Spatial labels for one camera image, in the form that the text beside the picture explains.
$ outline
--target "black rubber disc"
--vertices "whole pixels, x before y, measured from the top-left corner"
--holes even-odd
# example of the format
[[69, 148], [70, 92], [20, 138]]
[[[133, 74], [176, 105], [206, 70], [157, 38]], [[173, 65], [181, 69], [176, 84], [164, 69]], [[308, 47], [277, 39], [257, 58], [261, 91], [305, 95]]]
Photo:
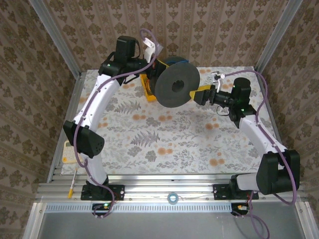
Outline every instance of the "black rubber disc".
[[199, 72], [192, 64], [173, 64], [161, 73], [156, 82], [156, 99], [168, 108], [182, 106], [190, 100], [189, 92], [198, 89], [199, 81]]

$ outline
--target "yellow handle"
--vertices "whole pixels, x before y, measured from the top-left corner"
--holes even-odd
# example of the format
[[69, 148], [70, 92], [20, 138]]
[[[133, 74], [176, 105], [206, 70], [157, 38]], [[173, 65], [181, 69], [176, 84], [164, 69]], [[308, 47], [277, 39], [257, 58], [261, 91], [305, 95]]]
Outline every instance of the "yellow handle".
[[70, 188], [68, 198], [72, 198], [72, 195], [73, 195], [73, 189]]

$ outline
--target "yellow bracket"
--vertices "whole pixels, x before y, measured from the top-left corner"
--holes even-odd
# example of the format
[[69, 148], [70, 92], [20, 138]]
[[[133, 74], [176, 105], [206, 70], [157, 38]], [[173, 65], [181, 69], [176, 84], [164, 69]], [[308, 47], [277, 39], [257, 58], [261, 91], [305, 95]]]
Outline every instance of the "yellow bracket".
[[210, 90], [210, 88], [211, 88], [211, 85], [200, 86], [200, 87], [198, 87], [198, 89], [196, 91], [189, 92], [189, 95], [190, 95], [191, 99], [194, 100], [196, 92]]

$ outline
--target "white connector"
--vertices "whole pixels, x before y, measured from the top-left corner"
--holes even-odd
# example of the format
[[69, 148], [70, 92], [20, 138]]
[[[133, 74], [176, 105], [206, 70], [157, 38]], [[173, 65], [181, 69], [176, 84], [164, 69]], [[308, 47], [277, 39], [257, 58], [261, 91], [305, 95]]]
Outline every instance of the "white connector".
[[[152, 55], [155, 53], [155, 43], [149, 40], [147, 37], [145, 37], [143, 43], [147, 46], [144, 53], [144, 59], [146, 59], [147, 63], [150, 63]], [[162, 50], [163, 47], [158, 43], [157, 55], [159, 55]]]
[[[225, 74], [220, 74], [219, 71], [212, 72], [211, 75], [213, 76], [214, 80], [213, 83], [217, 83], [217, 93], [221, 90], [221, 87], [223, 86], [223, 79], [225, 79]], [[220, 78], [215, 81], [215, 76], [220, 76]]]

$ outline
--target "yellow object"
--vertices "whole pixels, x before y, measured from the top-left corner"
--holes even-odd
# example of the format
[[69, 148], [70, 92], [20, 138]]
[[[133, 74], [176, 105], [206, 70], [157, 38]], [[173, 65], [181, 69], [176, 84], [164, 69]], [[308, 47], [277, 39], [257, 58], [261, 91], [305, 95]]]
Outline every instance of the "yellow object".
[[72, 183], [71, 183], [71, 187], [70, 187], [70, 190], [69, 190], [68, 198], [72, 198], [72, 195], [73, 195], [73, 186], [74, 186], [74, 182], [75, 182], [75, 175], [76, 175], [76, 172], [77, 172], [77, 171], [78, 171], [78, 168], [75, 168], [75, 171], [74, 171], [74, 174], [73, 174]]
[[168, 64], [165, 64], [164, 62], [160, 61], [159, 59], [158, 59], [158, 61], [161, 62], [163, 65], [166, 65], [166, 68], [169, 67]]
[[190, 95], [191, 99], [194, 100], [196, 92], [210, 90], [210, 87], [211, 87], [211, 85], [200, 86], [200, 87], [198, 87], [198, 89], [196, 91], [189, 92], [189, 95]]
[[[81, 157], [79, 153], [78, 153], [78, 156], [80, 161], [83, 162], [83, 158]], [[64, 142], [62, 162], [65, 164], [77, 162], [75, 158], [74, 147], [70, 144], [69, 141]]]
[[149, 88], [149, 80], [148, 80], [146, 74], [141, 74], [141, 82], [142, 82], [142, 86], [144, 88], [144, 94], [146, 96], [147, 101], [148, 102], [156, 101], [155, 95], [150, 95], [148, 93], [148, 91], [150, 91], [150, 88]]
[[72, 198], [72, 195], [73, 195], [73, 189], [70, 189], [68, 198]]

